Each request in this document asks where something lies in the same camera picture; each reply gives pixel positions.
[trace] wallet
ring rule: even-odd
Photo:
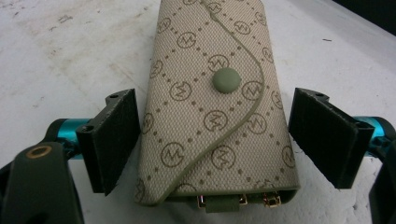
[[[206,212],[300,187],[260,0],[161,2],[134,200]]]

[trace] green snap button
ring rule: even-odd
[[[220,68],[212,78],[213,86],[221,93],[236,91],[241,83],[238,72],[230,67]]]

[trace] gold metal hardware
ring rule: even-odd
[[[281,205],[280,196],[276,191],[266,192],[263,194],[263,197],[265,207],[274,208]]]
[[[26,157],[29,159],[37,159],[49,154],[52,151],[52,147],[50,146],[40,146],[30,149],[26,153]]]
[[[206,207],[206,198],[204,195],[197,196],[197,202],[198,202],[198,207],[199,208],[205,208]],[[239,195],[239,204],[240,205],[247,205],[248,204],[248,198],[246,194],[241,194]]]

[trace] teal metal part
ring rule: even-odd
[[[88,123],[89,119],[67,119],[58,131],[57,142],[64,147],[66,154],[70,155],[70,159],[82,160],[81,150],[79,148],[76,129]]]
[[[373,156],[384,159],[389,151],[391,139],[387,138],[387,131],[383,125],[373,117],[355,117],[354,119],[366,122],[373,126],[374,132],[370,139],[369,147],[367,148],[366,156]]]

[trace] white table surface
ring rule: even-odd
[[[263,2],[288,119],[301,87],[396,125],[396,36],[330,0]],[[136,89],[142,119],[159,3],[0,0],[0,167],[54,120],[94,117],[113,92]],[[377,159],[365,158],[353,188],[338,190],[294,145],[302,188],[290,203],[207,215],[195,204],[135,204],[138,150],[107,197],[92,193],[83,161],[69,162],[86,223],[371,223]]]

